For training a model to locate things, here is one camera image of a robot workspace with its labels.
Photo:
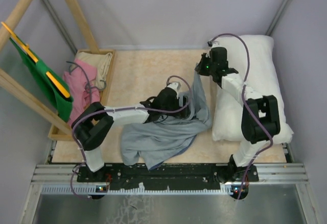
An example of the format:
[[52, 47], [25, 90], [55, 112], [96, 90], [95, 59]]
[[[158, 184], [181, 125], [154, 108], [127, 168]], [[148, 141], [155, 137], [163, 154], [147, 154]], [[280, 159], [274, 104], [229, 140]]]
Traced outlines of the white pillow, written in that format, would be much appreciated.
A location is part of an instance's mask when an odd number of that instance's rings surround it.
[[[246, 85], [262, 95], [274, 95], [277, 98], [281, 131], [273, 137], [274, 144], [290, 143], [294, 132], [286, 122], [284, 101], [281, 95], [276, 70], [273, 64], [271, 42], [260, 45], [262, 35], [243, 35], [236, 37], [219, 37], [214, 46], [227, 50], [229, 67], [235, 68]], [[217, 87], [215, 117], [212, 127], [214, 141], [240, 141], [243, 107], [226, 90]]]

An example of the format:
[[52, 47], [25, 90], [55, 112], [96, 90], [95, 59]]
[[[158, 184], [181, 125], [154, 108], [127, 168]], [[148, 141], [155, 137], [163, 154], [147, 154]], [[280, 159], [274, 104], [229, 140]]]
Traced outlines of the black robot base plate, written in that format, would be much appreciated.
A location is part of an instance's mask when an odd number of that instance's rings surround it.
[[105, 164], [97, 172], [82, 166], [79, 183], [104, 183], [111, 190], [131, 190], [142, 183], [146, 190], [219, 190], [227, 182], [241, 182], [246, 167], [230, 163], [164, 163], [149, 170], [144, 164]]

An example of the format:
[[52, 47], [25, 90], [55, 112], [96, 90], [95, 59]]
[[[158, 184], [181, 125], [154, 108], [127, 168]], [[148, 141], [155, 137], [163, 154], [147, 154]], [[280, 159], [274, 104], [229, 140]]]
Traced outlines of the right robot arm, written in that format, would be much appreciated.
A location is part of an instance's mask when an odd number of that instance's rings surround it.
[[262, 95], [246, 85], [239, 72], [229, 67], [224, 47], [213, 47], [208, 53], [203, 53], [195, 71], [201, 76], [212, 77], [243, 107], [241, 131], [244, 139], [217, 177], [222, 183], [244, 180], [254, 160], [272, 147], [273, 136], [280, 133], [277, 98]]

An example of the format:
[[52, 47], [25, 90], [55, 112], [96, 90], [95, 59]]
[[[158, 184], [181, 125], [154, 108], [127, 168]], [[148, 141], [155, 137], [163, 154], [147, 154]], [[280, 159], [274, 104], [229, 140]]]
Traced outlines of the light blue pillowcase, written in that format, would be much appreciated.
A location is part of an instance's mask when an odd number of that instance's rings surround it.
[[194, 73], [191, 92], [182, 93], [191, 99], [190, 114], [185, 119], [168, 116], [162, 122], [129, 124], [121, 133], [121, 155], [125, 165], [134, 165], [143, 158], [149, 170], [184, 153], [199, 133], [212, 127], [200, 75]]

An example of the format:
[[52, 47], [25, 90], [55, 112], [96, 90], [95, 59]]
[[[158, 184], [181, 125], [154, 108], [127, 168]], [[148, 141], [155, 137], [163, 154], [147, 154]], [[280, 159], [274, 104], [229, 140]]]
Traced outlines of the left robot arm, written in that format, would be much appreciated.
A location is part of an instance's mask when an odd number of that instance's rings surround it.
[[191, 98], [168, 85], [157, 96], [130, 107], [105, 107], [92, 103], [72, 124], [72, 137], [79, 145], [88, 175], [99, 182], [106, 177], [100, 145], [111, 128], [133, 123], [156, 122], [162, 116], [187, 118]]

